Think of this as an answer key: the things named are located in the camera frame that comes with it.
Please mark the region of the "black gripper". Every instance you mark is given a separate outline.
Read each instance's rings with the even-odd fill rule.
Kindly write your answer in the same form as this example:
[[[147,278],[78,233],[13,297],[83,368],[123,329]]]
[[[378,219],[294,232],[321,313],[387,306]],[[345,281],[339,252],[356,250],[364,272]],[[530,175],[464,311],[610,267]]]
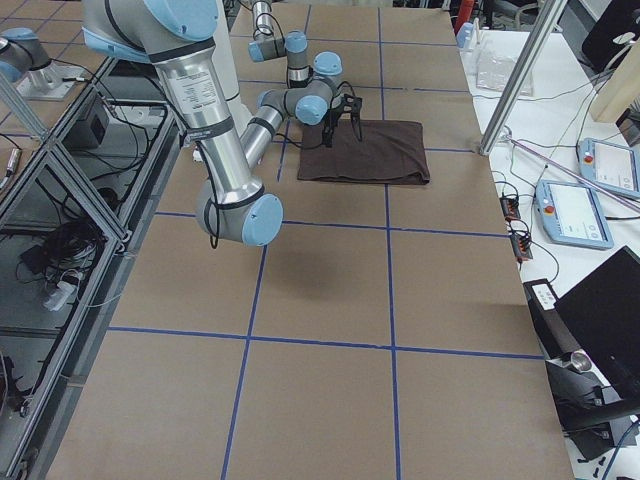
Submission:
[[[350,112],[350,100],[348,97],[340,97],[337,104],[332,106],[324,119],[324,127],[322,130],[322,143],[325,147],[333,146],[333,133],[337,128],[339,120],[345,113]]]

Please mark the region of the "neighbouring robot arm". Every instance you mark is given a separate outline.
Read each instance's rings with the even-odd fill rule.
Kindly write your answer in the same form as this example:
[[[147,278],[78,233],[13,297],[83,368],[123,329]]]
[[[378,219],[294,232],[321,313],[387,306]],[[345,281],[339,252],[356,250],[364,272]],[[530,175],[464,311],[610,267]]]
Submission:
[[[19,27],[1,33],[1,74],[25,99],[63,100],[86,70],[54,60],[35,32]]]

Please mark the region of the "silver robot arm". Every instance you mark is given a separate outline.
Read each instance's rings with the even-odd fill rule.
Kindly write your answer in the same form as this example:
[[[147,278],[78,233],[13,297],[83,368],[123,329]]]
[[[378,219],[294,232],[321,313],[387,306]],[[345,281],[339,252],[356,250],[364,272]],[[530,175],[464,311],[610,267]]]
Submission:
[[[263,246],[278,234],[283,206],[253,170],[281,124],[294,118],[321,125],[321,142],[328,146],[344,113],[358,124],[361,100],[343,81],[336,53],[309,61],[303,32],[275,34],[270,2],[252,1],[249,9],[249,55],[255,62],[286,58],[287,86],[263,93],[256,115],[242,127],[221,83],[236,80],[221,2],[86,1],[83,34],[86,45],[105,56],[155,68],[186,142],[197,148],[208,172],[197,216],[211,241]]]
[[[254,63],[279,58],[286,59],[286,83],[288,88],[308,85],[313,68],[308,60],[308,41],[300,30],[284,34],[272,11],[271,1],[251,1],[253,40],[248,53]]]

